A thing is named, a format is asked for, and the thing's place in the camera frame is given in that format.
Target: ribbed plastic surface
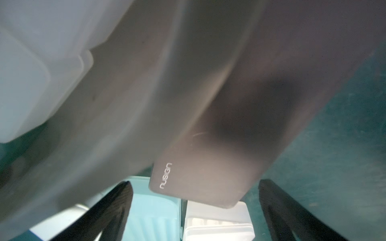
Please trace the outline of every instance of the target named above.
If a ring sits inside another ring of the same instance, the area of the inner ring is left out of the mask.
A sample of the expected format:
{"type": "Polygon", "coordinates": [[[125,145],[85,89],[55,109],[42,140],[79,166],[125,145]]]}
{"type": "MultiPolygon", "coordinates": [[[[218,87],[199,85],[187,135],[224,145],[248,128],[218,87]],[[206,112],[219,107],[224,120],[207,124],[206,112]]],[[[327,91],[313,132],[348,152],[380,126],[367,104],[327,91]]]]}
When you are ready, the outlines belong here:
{"type": "Polygon", "coordinates": [[[153,193],[149,177],[131,177],[134,196],[122,241],[179,241],[181,199],[153,193]]]}

